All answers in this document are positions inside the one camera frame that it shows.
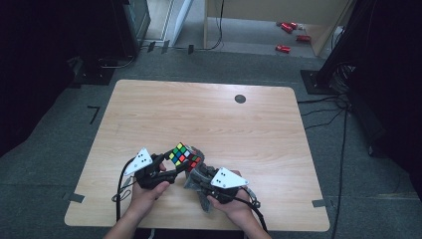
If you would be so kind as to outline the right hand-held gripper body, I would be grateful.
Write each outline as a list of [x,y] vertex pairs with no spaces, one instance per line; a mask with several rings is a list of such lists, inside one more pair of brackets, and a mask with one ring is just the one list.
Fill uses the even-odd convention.
[[220,203],[231,202],[237,191],[248,184],[247,179],[225,167],[207,170],[205,181],[199,183],[206,195],[211,195]]

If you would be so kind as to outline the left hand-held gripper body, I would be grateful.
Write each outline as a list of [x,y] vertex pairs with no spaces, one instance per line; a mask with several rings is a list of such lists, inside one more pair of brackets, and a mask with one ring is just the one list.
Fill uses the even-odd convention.
[[170,177],[165,174],[166,171],[160,169],[163,160],[161,158],[152,160],[151,154],[144,147],[129,161],[128,166],[123,171],[123,175],[133,174],[136,182],[144,189],[153,189],[163,181],[172,184],[176,177]]

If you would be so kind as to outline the multicoloured puzzle cube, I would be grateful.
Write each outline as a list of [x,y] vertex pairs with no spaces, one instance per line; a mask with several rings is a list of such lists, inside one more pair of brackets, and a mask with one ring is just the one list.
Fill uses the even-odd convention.
[[183,163],[187,164],[186,171],[190,172],[200,162],[203,161],[204,156],[202,152],[195,148],[179,142],[170,152],[169,159],[175,166],[180,166]]

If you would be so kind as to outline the grey fluffy cloth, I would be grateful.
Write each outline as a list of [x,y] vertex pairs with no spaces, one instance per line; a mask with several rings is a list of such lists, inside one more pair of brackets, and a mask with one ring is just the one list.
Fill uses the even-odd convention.
[[[199,168],[199,165],[201,163],[204,163],[204,159],[195,168]],[[208,182],[207,183],[202,183],[200,185],[197,185],[191,179],[191,171],[190,172],[187,172],[187,171],[185,172],[186,181],[184,183],[184,188],[185,189],[194,190],[197,193],[198,197],[199,197],[199,202],[200,202],[200,205],[201,205],[202,209],[205,212],[209,213],[210,210],[211,210],[211,203],[207,199],[207,196],[210,195],[214,191],[213,186],[211,185],[211,180],[213,179],[213,177],[215,175],[214,176],[208,176]]]

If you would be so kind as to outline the person's left hand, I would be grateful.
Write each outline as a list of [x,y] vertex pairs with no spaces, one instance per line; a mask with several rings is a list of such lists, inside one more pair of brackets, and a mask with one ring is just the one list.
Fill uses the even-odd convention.
[[144,218],[152,209],[154,202],[169,187],[167,181],[159,183],[153,189],[144,189],[135,183],[132,187],[131,201],[127,212],[136,219]]

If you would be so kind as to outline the person's right hand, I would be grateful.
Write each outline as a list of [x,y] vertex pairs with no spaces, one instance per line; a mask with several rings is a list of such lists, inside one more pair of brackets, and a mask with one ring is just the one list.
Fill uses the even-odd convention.
[[239,190],[236,197],[239,200],[233,200],[226,204],[221,204],[212,196],[208,196],[207,199],[215,209],[222,211],[236,226],[244,229],[255,222],[256,219],[252,209],[246,204],[246,202],[250,201],[248,194],[243,190]]

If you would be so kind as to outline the black stand base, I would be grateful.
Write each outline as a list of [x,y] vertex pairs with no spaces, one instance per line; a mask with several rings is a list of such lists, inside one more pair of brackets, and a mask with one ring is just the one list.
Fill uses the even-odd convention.
[[329,80],[319,71],[300,70],[303,83],[309,95],[334,95]]
[[114,73],[114,69],[88,64],[81,58],[76,59],[76,64],[74,65],[73,70],[75,71],[73,84],[77,86],[107,86]]

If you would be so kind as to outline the black cabinet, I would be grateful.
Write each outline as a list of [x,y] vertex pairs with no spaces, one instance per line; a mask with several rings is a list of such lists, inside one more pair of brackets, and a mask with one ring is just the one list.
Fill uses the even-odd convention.
[[136,57],[150,24],[146,0],[111,0],[124,54]]

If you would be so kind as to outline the white panel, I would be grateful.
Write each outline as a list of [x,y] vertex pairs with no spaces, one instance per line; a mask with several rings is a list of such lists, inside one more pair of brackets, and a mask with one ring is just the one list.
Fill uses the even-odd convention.
[[188,16],[188,13],[190,11],[190,8],[192,6],[194,0],[184,0],[183,4],[181,6],[181,9],[177,15],[176,21],[175,21],[175,28],[174,28],[174,32],[173,32],[173,38],[170,41],[170,43],[172,45],[175,45],[178,37],[180,35],[180,32],[183,28],[184,22]]

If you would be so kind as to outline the black curtain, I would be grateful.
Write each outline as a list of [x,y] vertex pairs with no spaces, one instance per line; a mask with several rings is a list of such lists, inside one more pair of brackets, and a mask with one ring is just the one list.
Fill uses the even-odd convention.
[[32,133],[74,80],[112,55],[114,0],[0,0],[0,156]]
[[381,124],[375,145],[422,200],[422,0],[375,0],[364,33],[349,86]]

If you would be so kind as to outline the light wooden partition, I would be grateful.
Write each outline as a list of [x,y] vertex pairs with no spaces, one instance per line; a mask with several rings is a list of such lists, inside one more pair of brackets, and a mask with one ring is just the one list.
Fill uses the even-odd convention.
[[205,0],[204,39],[207,19],[294,22],[305,25],[311,45],[319,56],[336,27],[348,20],[355,0]]

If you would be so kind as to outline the black stand post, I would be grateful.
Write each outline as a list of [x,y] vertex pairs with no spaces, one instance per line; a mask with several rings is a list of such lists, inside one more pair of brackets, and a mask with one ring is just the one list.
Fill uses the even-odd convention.
[[354,64],[367,47],[373,7],[377,0],[357,0],[345,30],[316,74],[316,86],[327,88],[340,66]]

